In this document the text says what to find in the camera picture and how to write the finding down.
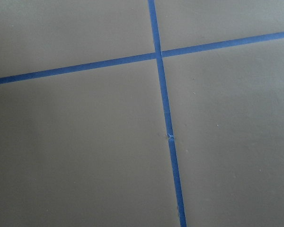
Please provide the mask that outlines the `long blue tape line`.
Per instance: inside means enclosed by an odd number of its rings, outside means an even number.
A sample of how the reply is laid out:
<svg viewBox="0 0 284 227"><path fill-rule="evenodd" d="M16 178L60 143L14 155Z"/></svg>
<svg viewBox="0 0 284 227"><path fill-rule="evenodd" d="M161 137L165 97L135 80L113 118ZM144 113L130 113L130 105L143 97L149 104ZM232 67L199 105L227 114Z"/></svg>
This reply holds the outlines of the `long blue tape line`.
<svg viewBox="0 0 284 227"><path fill-rule="evenodd" d="M149 5L152 36L153 36L153 43L154 43L159 83L160 83L162 105L163 105L165 125L166 125L166 134L168 138L173 180L174 180L175 193L176 193L176 199L177 199L178 217L179 217L180 225L182 227L186 227L187 223L186 223L186 216L185 216L185 207L184 207L180 173L179 173L179 167L178 167L177 150L176 150L176 145L175 145L173 125L172 125L172 119L171 119L171 113L170 113L169 96L168 96L168 89L167 89L167 84L166 84L165 69L164 69L163 57L162 57L161 46L160 46L160 34L159 34L159 26L158 26L158 21L157 21L155 1L149 0L148 5Z"/></svg>

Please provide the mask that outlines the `crossing blue tape line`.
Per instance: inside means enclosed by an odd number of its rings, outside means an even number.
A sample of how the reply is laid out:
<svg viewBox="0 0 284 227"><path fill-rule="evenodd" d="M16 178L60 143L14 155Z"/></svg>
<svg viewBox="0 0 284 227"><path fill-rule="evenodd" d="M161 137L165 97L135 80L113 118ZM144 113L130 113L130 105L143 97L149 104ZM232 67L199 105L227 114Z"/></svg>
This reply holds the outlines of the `crossing blue tape line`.
<svg viewBox="0 0 284 227"><path fill-rule="evenodd" d="M227 48L227 47L233 47L233 46L266 42L266 41L278 40L278 39L284 39L284 31L278 32L278 33L250 36L250 37L244 37L244 38L239 38L239 39L214 42L214 43L209 43L209 44L200 44L200 45L194 45L194 46L189 46L189 47L165 50L161 52L160 56L162 56L162 58L167 58L171 56L178 56L178 55L184 55L184 54L195 53L195 52L204 52L204 51L209 51L209 50L214 50L214 49L221 49L221 48ZM13 76L0 78L0 84L18 82L18 81L29 80L29 79L37 79L37 78L43 78L43 77L50 77L50 76L62 75L62 74L73 73L73 72L78 72L78 71L93 70L93 69L98 69L98 68L105 68L105 67L110 67L110 66L115 66L115 65L123 65L123 64L129 64L129 63L140 62L140 61L148 61L148 60L156 59L156 57L157 57L157 54L152 52L152 53L146 53L146 54L141 54L141 55L62 67L62 68L57 68L57 69L50 69L50 70L43 70L43 71L13 75Z"/></svg>

